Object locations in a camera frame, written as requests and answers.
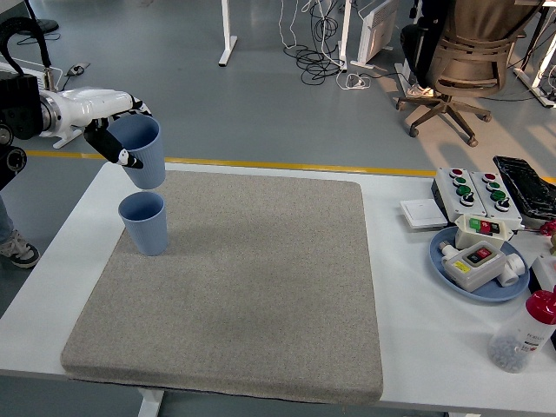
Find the red bottle cap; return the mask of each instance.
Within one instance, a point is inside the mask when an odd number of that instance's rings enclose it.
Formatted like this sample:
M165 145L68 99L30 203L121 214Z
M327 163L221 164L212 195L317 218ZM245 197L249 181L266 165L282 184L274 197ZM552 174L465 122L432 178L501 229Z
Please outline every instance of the red bottle cap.
M535 291L525 306L536 321L548 325L556 324L556 287L553 293L544 289Z

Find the blue cup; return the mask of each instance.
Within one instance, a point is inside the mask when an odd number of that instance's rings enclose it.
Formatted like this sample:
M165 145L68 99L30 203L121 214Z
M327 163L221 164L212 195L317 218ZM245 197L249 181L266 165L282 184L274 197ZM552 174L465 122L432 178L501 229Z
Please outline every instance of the blue cup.
M123 167L139 189L155 189L164 182L164 147L156 119L146 115L124 116L111 123L108 132L142 161L142 169Z
M161 195L141 191L125 197L118 214L129 237L143 255L156 256L168 246L166 203Z

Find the sneaker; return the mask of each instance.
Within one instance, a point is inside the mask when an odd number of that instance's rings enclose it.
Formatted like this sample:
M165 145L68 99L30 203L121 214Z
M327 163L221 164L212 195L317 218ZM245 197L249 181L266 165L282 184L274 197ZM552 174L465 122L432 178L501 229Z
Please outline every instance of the sneaker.
M434 90L430 87L423 89L418 83L415 83L407 89L408 97L434 97Z
M0 245L0 255L10 259L11 263L19 268L34 267L38 260L41 259L39 251L29 242L25 241L17 230L11 232L10 239Z

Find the blue plate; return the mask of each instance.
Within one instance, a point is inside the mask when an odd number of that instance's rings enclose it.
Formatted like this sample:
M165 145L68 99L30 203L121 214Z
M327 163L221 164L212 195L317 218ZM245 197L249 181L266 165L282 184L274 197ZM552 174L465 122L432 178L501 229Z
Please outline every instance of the blue plate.
M434 265L434 268L438 272L442 281L445 282L450 288L456 290L458 293L463 294L466 297L473 298L475 300L481 301L491 301L491 302L500 302L500 301L508 301L512 298L517 297L529 285L529 267L527 266L523 256L521 256L520 252L518 252L512 245L508 242L504 242L502 245L501 251L505 255L510 254L517 254L520 256L523 263L525 263L525 273L520 275L518 281L509 286L509 287L502 287L498 280L494 279L487 282L482 287L478 287L472 293L466 291L463 288L458 287L453 283L453 281L448 277L446 271L444 270L444 266L442 265L442 252L438 248L438 245L442 241L449 241L450 244L453 246L455 243L455 234L458 231L457 227L453 228L444 228L436 236L431 240L431 245L429 248L431 262Z

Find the gray felt mat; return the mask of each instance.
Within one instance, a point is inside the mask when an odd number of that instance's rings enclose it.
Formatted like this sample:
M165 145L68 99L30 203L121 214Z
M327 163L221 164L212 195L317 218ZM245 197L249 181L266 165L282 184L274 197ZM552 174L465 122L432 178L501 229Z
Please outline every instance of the gray felt mat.
M70 378L373 404L382 369L361 189L169 171L169 246L122 234L62 353Z

